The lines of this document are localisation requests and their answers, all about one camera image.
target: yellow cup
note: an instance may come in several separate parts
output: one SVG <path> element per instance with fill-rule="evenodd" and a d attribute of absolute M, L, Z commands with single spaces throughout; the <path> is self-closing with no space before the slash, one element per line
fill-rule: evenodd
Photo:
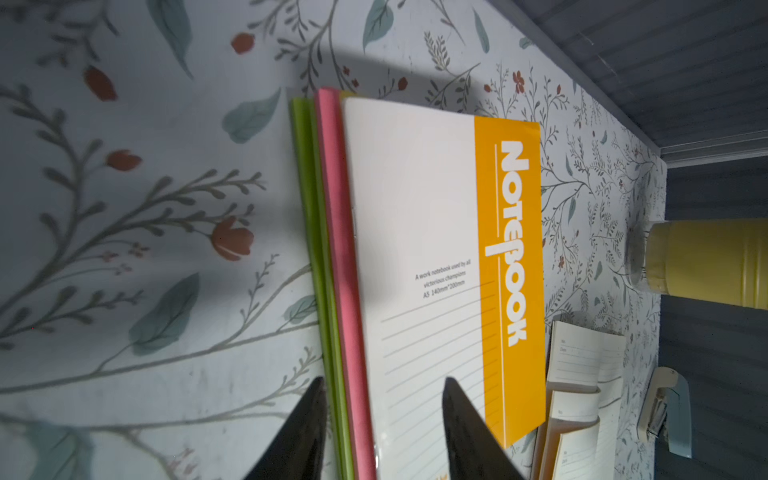
<path fill-rule="evenodd" d="M 645 246 L 658 293 L 768 310 L 768 219 L 656 223 Z"/>

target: leaf pattern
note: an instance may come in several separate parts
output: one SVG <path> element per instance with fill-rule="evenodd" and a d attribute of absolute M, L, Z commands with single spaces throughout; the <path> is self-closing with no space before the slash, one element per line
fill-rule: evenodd
<path fill-rule="evenodd" d="M 187 49 L 192 43 L 192 25 L 184 0 L 147 0 L 147 10 L 181 69 L 192 78 L 192 72 L 187 67 Z"/>
<path fill-rule="evenodd" d="M 38 456 L 29 480 L 91 480 L 94 446 L 86 431 L 36 422 L 25 437 Z"/>
<path fill-rule="evenodd" d="M 472 11 L 475 13 L 475 30 L 478 32 L 478 38 L 480 39 L 480 46 L 482 47 L 482 50 L 485 53 L 488 53 L 488 51 L 491 49 L 491 42 L 488 40 L 488 34 L 485 33 L 485 27 L 482 24 L 482 20 L 480 19 L 480 15 L 472 9 Z"/>
<path fill-rule="evenodd" d="M 371 9 L 366 17 L 366 25 L 362 31 L 362 50 L 375 40 L 379 40 L 392 28 L 395 16 L 389 7 L 387 0 L 373 0 Z"/>
<path fill-rule="evenodd" d="M 280 89 L 278 88 L 271 97 L 245 101 L 224 115 L 221 127 L 230 135 L 233 142 L 244 144 L 269 124 L 279 99 Z"/>
<path fill-rule="evenodd" d="M 148 355 L 179 340 L 200 291 L 200 274 L 173 285 L 128 332 L 135 355 Z"/>
<path fill-rule="evenodd" d="M 298 325 L 309 315 L 317 311 L 317 302 L 314 295 L 307 295 L 298 299 L 293 305 L 288 307 L 288 310 L 283 314 L 283 318 L 286 322 L 290 322 L 293 325 Z"/>

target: red flower print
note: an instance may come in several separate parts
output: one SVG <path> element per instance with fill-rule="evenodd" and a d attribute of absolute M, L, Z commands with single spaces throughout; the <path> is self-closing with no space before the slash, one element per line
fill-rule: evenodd
<path fill-rule="evenodd" d="M 232 49 L 238 54 L 242 55 L 250 51 L 253 48 L 254 36 L 250 33 L 238 33 L 235 38 L 232 39 Z"/>
<path fill-rule="evenodd" d="M 141 243 L 135 242 L 128 251 L 128 255 L 133 255 L 136 258 L 144 258 L 144 253 L 147 251 L 149 251 L 149 247 L 144 247 Z"/>
<path fill-rule="evenodd" d="M 141 163 L 141 157 L 131 155 L 130 152 L 130 150 L 116 150 L 110 153 L 107 155 L 107 165 L 121 172 L 133 170 Z"/>
<path fill-rule="evenodd" d="M 111 252 L 109 250 L 107 250 L 106 252 L 101 254 L 101 259 L 105 263 L 110 263 L 112 261 L 112 259 L 115 258 L 115 257 L 118 257 L 118 255 L 115 252 Z"/>
<path fill-rule="evenodd" d="M 253 233 L 247 228 L 232 228 L 235 217 L 227 217 L 216 225 L 210 235 L 210 243 L 216 253 L 226 260 L 234 262 L 239 260 L 237 255 L 249 255 L 250 245 L 253 243 Z"/>
<path fill-rule="evenodd" d="M 112 80 L 101 70 L 96 67 L 88 67 L 83 73 L 83 79 L 88 88 L 96 95 L 101 101 L 115 101 L 118 99 L 118 94 L 114 91 Z"/>
<path fill-rule="evenodd" d="M 121 263 L 120 266 L 116 268 L 116 271 L 114 272 L 115 275 L 121 275 L 123 272 L 130 273 L 134 271 L 134 269 L 130 268 L 125 263 Z"/>
<path fill-rule="evenodd" d="M 512 72 L 512 80 L 515 83 L 515 93 L 523 94 L 525 93 L 525 80 L 523 80 L 523 75 L 520 73 L 520 71 Z"/>

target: stack of notebooks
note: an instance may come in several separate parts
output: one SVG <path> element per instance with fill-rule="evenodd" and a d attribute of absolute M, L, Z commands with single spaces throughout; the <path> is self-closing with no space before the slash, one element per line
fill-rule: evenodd
<path fill-rule="evenodd" d="M 554 323 L 531 480 L 613 480 L 625 346 L 623 336 Z"/>
<path fill-rule="evenodd" d="M 538 124 L 328 88 L 291 111 L 339 477 L 447 478 L 446 376 L 503 448 L 539 427 Z"/>

